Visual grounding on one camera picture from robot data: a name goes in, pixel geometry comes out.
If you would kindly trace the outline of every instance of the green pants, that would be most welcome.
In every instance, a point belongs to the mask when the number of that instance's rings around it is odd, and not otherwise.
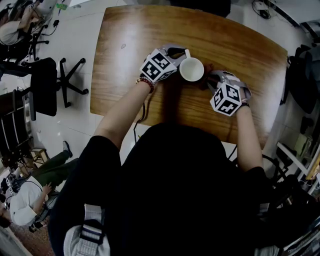
[[[69,153],[65,150],[49,159],[31,175],[41,184],[41,186],[51,183],[52,191],[54,191],[57,186],[68,178],[69,174],[77,166],[78,158],[65,163],[68,158]]]

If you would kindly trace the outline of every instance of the person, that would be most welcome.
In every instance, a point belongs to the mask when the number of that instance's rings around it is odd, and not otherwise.
[[[76,167],[77,158],[65,163],[72,156],[69,144],[64,141],[63,151],[33,171],[14,196],[10,195],[6,183],[2,182],[1,186],[9,203],[9,209],[5,208],[4,202],[1,204],[0,226],[7,228],[11,223],[18,226],[31,225],[43,212],[44,203],[50,201],[51,192],[65,181]]]
[[[20,11],[13,20],[9,20],[7,9],[0,11],[0,43],[5,46],[11,46],[25,38],[29,27],[34,19],[41,20],[40,12],[36,11],[40,1],[37,0],[24,8],[22,18],[19,18]]]
[[[237,166],[215,135],[176,123],[150,127],[121,166],[123,139],[153,87],[138,81],[103,117],[60,192],[48,225],[55,255],[79,253],[85,204],[103,209],[105,234],[86,255],[253,255],[268,246],[257,214],[272,186],[250,107],[236,112]]]

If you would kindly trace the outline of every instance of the beaded bracelet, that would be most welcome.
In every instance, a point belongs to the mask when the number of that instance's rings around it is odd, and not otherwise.
[[[155,90],[155,84],[146,77],[140,77],[135,83],[145,82],[150,86],[150,94]]]

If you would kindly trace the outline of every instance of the black shirt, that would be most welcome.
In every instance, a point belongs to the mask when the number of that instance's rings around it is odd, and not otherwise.
[[[253,255],[270,188],[261,167],[241,171],[217,137],[197,128],[149,128],[122,166],[118,148],[94,136],[52,210],[50,241],[63,255],[67,231],[91,204],[105,208],[111,255]]]

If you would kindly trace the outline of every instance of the mug handle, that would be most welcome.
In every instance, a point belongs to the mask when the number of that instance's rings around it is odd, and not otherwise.
[[[191,58],[190,51],[188,49],[185,49],[185,56],[187,59]]]

